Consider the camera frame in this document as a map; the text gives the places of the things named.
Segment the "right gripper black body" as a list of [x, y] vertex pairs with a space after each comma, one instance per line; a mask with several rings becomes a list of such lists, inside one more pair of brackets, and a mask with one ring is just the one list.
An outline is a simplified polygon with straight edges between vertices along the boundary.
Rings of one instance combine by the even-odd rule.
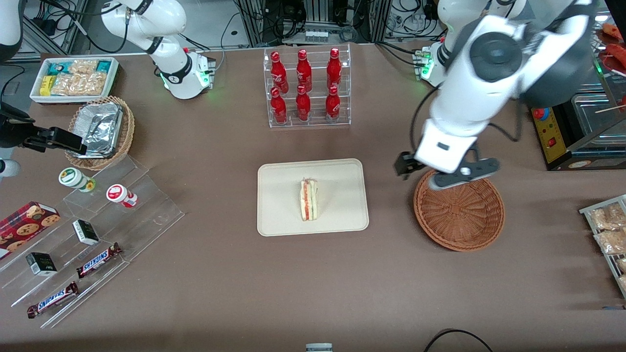
[[0, 147], [2, 149], [20, 146], [36, 134], [34, 120], [24, 111], [8, 103], [2, 103], [0, 115]]

